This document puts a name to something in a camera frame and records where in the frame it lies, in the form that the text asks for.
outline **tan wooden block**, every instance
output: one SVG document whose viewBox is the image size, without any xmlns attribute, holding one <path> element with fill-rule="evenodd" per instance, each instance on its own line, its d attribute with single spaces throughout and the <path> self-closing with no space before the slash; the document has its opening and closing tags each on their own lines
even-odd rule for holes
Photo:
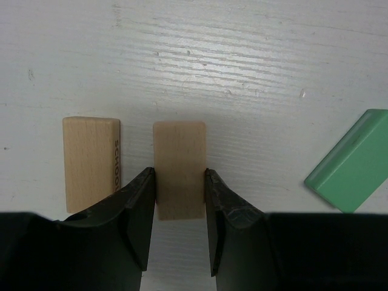
<svg viewBox="0 0 388 291">
<path fill-rule="evenodd" d="M 120 120 L 63 119 L 67 212 L 82 211 L 120 189 Z"/>
<path fill-rule="evenodd" d="M 203 218 L 206 125 L 201 121 L 156 122 L 153 150 L 159 219 Z"/>
</svg>

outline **green block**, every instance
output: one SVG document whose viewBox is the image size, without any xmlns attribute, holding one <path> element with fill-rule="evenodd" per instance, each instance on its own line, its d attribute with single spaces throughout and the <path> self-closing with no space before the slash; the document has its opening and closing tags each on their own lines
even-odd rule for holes
<svg viewBox="0 0 388 291">
<path fill-rule="evenodd" d="M 388 178 L 388 110 L 369 109 L 304 183 L 354 212 Z"/>
</svg>

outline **gripped wooden block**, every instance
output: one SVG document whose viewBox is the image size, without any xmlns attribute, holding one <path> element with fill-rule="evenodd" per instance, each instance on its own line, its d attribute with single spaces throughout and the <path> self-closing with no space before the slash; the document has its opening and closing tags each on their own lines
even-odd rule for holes
<svg viewBox="0 0 388 291">
<path fill-rule="evenodd" d="M 153 148 L 159 219 L 203 218 L 206 125 L 201 121 L 156 122 Z"/>
<path fill-rule="evenodd" d="M 120 189 L 120 121 L 63 119 L 67 212 L 82 211 Z"/>
</svg>

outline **rectangular block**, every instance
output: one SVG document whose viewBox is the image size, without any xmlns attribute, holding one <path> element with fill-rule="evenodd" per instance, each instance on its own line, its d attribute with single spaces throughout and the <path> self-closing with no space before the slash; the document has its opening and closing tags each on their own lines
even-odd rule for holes
<svg viewBox="0 0 388 291">
<path fill-rule="evenodd" d="M 159 219 L 203 218 L 206 125 L 200 121 L 156 122 L 153 149 Z"/>
<path fill-rule="evenodd" d="M 342 212 L 354 212 L 388 178 L 388 110 L 369 109 L 306 178 Z"/>
<path fill-rule="evenodd" d="M 120 120 L 63 119 L 67 212 L 82 211 L 120 189 Z"/>
</svg>

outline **white wooden surface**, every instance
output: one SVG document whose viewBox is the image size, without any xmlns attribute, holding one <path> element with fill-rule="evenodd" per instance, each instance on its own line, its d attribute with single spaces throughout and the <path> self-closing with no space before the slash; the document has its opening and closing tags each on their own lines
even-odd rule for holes
<svg viewBox="0 0 388 291">
<path fill-rule="evenodd" d="M 303 187 L 388 108 L 386 0 L 3 0 L 0 211 L 64 219 L 61 119 L 122 122 L 123 183 L 152 124 L 202 119 L 208 163 L 264 211 L 334 211 Z M 388 183 L 360 208 L 386 212 Z M 206 222 L 156 222 L 142 290 L 215 290 Z"/>
</svg>

